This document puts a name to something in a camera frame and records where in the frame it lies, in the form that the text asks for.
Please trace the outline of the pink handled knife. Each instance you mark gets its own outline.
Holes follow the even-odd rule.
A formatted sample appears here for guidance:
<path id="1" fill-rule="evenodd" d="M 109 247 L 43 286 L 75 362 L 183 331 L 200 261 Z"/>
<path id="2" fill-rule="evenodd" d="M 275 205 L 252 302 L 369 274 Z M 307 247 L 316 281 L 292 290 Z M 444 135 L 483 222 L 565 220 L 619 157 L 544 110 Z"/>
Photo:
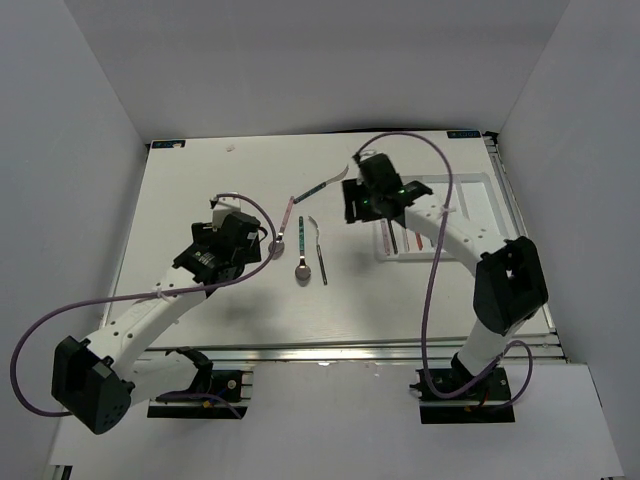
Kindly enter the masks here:
<path id="1" fill-rule="evenodd" d="M 385 255 L 386 256 L 390 256 L 391 253 L 392 253 L 392 245 L 391 245 L 391 242 L 390 242 L 387 222 L 385 220 L 381 220 L 380 224 L 381 224 L 381 236 L 382 236 L 382 242 L 383 242 Z"/>

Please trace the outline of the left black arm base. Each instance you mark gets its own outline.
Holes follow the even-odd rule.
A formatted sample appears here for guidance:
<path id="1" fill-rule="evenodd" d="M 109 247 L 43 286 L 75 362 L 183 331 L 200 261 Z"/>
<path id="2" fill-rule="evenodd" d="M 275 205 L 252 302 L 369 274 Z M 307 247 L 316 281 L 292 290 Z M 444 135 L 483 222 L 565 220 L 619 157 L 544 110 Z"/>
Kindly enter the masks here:
<path id="1" fill-rule="evenodd" d="M 150 401 L 147 417 L 152 419 L 241 420 L 248 410 L 253 386 L 249 370 L 216 369 L 204 353 L 191 347 L 169 350 L 196 369 L 185 390 L 163 393 Z"/>

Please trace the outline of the green handled spoon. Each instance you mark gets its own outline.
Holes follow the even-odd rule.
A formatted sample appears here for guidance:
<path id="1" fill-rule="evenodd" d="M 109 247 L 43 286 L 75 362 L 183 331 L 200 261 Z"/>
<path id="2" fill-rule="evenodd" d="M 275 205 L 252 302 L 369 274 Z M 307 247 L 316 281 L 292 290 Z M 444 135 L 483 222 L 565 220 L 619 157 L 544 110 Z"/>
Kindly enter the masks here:
<path id="1" fill-rule="evenodd" d="M 305 226 L 304 218 L 298 217 L 298 251 L 299 262 L 295 268 L 294 274 L 297 282 L 301 285 L 305 285 L 311 278 L 311 269 L 306 262 L 306 248 L 305 248 Z"/>

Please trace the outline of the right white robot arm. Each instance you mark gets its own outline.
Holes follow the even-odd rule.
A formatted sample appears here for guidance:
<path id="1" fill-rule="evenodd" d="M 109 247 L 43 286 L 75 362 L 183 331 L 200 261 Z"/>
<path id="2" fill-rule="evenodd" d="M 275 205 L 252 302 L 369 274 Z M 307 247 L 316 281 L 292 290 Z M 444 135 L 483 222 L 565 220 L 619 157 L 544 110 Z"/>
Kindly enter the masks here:
<path id="1" fill-rule="evenodd" d="M 537 248 L 525 236 L 508 239 L 468 220 L 418 180 L 404 183 L 385 154 L 356 161 L 355 180 L 342 182 L 347 223 L 385 218 L 430 239 L 474 278 L 476 322 L 454 357 L 453 390 L 472 399 L 484 391 L 484 371 L 549 294 Z"/>

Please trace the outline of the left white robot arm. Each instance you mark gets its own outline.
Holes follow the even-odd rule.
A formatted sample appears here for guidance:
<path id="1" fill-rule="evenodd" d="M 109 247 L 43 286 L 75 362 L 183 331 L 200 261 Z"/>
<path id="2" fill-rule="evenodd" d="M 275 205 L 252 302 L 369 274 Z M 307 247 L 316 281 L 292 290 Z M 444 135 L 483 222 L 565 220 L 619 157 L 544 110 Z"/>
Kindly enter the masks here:
<path id="1" fill-rule="evenodd" d="M 207 286 L 239 278 L 261 260 L 258 219 L 236 211 L 217 226 L 195 223 L 192 244 L 179 254 L 149 299 L 78 341 L 67 337 L 54 352 L 52 395 L 92 433 L 113 428 L 127 410 L 165 394 L 191 399 L 211 387 L 213 363 L 192 347 L 157 360 L 141 354 L 171 325 L 209 297 Z"/>

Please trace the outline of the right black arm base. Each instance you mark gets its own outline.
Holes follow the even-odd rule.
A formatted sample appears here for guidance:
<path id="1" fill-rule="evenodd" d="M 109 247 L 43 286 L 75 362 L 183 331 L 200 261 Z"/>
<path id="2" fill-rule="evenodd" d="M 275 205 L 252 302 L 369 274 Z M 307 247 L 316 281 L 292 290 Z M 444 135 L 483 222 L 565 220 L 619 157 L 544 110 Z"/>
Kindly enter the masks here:
<path id="1" fill-rule="evenodd" d="M 443 399 L 435 395 L 423 369 L 416 371 L 409 391 L 418 399 L 423 425 L 508 424 L 515 422 L 512 393 L 504 368 L 495 367 L 484 379 L 464 393 Z"/>

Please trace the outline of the pink handled spoon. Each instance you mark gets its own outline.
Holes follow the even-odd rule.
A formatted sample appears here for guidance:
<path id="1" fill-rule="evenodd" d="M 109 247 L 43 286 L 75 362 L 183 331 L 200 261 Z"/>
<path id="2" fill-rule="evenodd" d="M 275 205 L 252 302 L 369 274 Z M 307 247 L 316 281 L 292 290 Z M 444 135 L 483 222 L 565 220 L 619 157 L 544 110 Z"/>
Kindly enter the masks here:
<path id="1" fill-rule="evenodd" d="M 269 253 L 273 255 L 273 259 L 279 258 L 284 252 L 284 233 L 288 225 L 294 203 L 295 197 L 291 196 L 284 211 L 276 238 L 269 245 Z"/>

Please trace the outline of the floral handled knife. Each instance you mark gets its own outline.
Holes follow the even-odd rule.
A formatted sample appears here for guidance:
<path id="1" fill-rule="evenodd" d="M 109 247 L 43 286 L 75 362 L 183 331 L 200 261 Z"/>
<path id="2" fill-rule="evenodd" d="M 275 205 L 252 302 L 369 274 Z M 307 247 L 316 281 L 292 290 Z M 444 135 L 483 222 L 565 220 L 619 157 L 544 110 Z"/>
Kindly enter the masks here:
<path id="1" fill-rule="evenodd" d="M 398 243 L 397 243 L 397 239 L 396 239 L 393 223 L 392 223 L 391 220 L 388 220 L 387 223 L 388 223 L 388 229 L 389 229 L 389 237 L 390 237 L 390 241 L 391 241 L 391 245 L 392 245 L 392 249 L 393 249 L 394 255 L 398 255 L 399 254 L 399 249 L 398 249 Z"/>

